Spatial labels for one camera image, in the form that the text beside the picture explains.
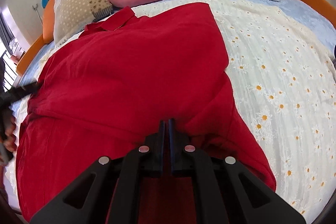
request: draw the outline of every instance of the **red cloth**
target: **red cloth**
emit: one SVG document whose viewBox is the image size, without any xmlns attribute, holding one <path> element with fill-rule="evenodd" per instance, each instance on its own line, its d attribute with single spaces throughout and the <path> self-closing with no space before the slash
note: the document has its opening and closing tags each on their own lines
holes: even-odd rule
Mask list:
<svg viewBox="0 0 336 224">
<path fill-rule="evenodd" d="M 89 25 L 48 60 L 28 102 L 16 159 L 23 216 L 30 220 L 100 156 L 124 156 L 172 117 L 193 145 L 234 156 L 275 190 L 267 159 L 236 110 L 227 65 L 205 3 L 152 18 L 124 8 Z M 146 180 L 142 193 L 140 223 L 196 222 L 189 179 Z"/>
</svg>

